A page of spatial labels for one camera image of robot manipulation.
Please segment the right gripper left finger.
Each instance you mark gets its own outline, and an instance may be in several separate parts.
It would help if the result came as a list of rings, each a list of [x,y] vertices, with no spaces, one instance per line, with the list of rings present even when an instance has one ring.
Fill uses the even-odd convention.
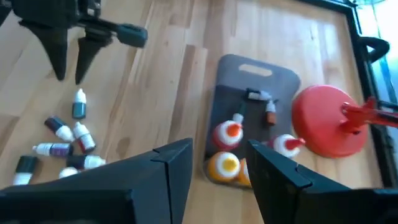
[[[0,190],[0,223],[182,224],[193,140],[79,174]]]

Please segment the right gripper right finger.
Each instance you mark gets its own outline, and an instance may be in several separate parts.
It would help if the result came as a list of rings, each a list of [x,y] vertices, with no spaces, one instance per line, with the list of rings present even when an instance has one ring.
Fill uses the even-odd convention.
[[[265,224],[398,224],[397,189],[351,189],[256,140],[247,165]]]

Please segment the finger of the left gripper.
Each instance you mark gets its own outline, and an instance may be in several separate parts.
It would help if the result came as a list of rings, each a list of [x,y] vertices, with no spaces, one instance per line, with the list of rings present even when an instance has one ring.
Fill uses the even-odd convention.
[[[90,65],[98,52],[112,43],[112,33],[86,30],[85,36],[78,39],[78,59],[75,83],[79,85],[85,78]]]
[[[19,21],[19,24],[29,29],[40,40],[56,78],[59,81],[64,80],[67,69],[68,30],[30,21]]]

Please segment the small food colouring bottle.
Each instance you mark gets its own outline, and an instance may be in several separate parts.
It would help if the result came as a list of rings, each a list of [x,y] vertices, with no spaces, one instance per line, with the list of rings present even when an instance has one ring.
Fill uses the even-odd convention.
[[[276,116],[276,108],[273,100],[268,100],[266,104],[266,123],[269,126],[276,125],[277,116]]]
[[[106,164],[106,161],[97,155],[74,155],[66,159],[67,167],[74,167],[79,170],[94,169]]]
[[[246,99],[256,101],[268,101],[272,99],[272,95],[264,90],[246,89]]]
[[[69,176],[71,176],[71,175],[78,174],[78,173],[79,173],[79,170],[76,169],[76,168],[74,168],[74,167],[65,167],[65,168],[63,168],[63,169],[60,171],[58,177],[59,177],[60,179],[62,179],[62,178],[65,178],[65,177],[69,177]]]

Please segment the large burgundy colouring bottle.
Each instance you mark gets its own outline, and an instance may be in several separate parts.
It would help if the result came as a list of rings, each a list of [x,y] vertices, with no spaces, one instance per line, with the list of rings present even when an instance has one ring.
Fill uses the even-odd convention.
[[[266,145],[288,158],[294,158],[300,152],[300,146],[305,144],[303,138],[295,138],[290,134],[282,134],[267,141]]]

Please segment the small dark red colouring bottle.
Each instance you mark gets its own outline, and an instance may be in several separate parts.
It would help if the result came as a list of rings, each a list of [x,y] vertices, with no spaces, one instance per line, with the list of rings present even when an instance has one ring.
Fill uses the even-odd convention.
[[[72,130],[57,116],[48,117],[44,121],[44,125],[48,127],[54,135],[64,141],[73,142],[75,140]]]

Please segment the small leaf green colouring bottle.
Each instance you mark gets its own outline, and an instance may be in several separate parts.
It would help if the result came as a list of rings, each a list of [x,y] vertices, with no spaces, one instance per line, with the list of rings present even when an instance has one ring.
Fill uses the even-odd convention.
[[[35,171],[39,159],[35,156],[21,156],[18,160],[13,185],[27,185]]]

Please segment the large yellow colouring bottle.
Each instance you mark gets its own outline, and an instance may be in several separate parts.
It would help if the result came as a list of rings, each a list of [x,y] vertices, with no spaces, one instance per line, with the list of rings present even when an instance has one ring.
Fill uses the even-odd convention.
[[[209,177],[218,182],[231,182],[240,170],[240,160],[230,152],[217,152],[207,163]]]

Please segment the large red-orange colouring bottle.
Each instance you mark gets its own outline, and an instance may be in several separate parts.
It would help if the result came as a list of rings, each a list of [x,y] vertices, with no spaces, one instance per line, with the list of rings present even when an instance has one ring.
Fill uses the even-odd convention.
[[[217,125],[212,135],[213,144],[219,151],[231,151],[237,148],[242,138],[243,126],[233,120]]]

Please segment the large green colouring bottle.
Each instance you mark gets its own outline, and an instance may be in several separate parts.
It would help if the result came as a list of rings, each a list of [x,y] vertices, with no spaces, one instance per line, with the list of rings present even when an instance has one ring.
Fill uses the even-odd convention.
[[[238,110],[233,114],[233,121],[242,124],[244,121],[245,113],[246,113],[246,102],[242,101],[239,104]]]

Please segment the translucent grey plastic bin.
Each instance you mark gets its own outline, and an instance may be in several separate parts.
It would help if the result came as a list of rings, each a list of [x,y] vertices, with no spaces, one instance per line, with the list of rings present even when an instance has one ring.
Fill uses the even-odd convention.
[[[232,119],[236,112],[241,111],[241,103],[245,102],[243,139],[237,148],[231,150],[238,159],[245,158],[246,145],[250,139],[263,142],[282,134],[292,134],[292,100],[300,84],[299,76],[288,68],[235,54],[220,58],[203,158],[203,170],[210,182],[236,189],[250,189],[250,186],[235,180],[220,182],[208,173],[208,161],[218,152],[212,140],[213,131],[217,125]],[[249,91],[265,91],[271,95],[275,103],[276,125],[266,125],[266,102],[248,99]]]

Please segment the small purple colouring bottle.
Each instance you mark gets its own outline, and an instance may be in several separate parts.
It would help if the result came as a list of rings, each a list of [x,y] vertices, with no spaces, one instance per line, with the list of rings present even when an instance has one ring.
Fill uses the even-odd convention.
[[[45,142],[33,146],[32,150],[43,156],[68,157],[73,154],[74,147],[69,143]]]

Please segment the red desk lamp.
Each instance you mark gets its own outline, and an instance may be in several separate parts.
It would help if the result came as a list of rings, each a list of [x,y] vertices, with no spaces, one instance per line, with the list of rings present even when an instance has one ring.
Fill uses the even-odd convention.
[[[362,150],[369,124],[398,128],[398,113],[376,106],[372,96],[358,105],[339,88],[314,85],[292,102],[292,124],[297,136],[315,154],[332,159],[347,157]]]

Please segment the black frame hook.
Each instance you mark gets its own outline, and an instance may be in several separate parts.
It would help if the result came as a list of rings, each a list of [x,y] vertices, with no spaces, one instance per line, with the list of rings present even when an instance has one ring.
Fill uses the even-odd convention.
[[[359,37],[359,44],[364,48],[366,60],[371,63],[385,56],[390,50],[389,42],[376,37]]]

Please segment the black metal table frame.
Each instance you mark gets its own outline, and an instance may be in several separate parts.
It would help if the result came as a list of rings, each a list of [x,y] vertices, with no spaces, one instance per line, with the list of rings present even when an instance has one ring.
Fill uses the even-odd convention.
[[[372,63],[366,60],[364,48],[359,44],[361,26],[356,10],[356,5],[349,3],[348,0],[298,0],[317,7],[322,7],[331,11],[339,12],[346,16],[348,23],[349,36],[353,46],[354,58],[359,75],[359,81],[363,96],[368,98],[374,96],[377,99],[376,106],[389,108],[398,112],[398,100],[396,103],[382,101],[376,85],[376,78],[372,70]],[[381,175],[383,186],[398,188],[398,170],[393,159],[394,141],[387,132],[386,127],[380,125],[370,126],[371,136],[373,139],[374,151],[376,153],[379,165],[379,173]]]

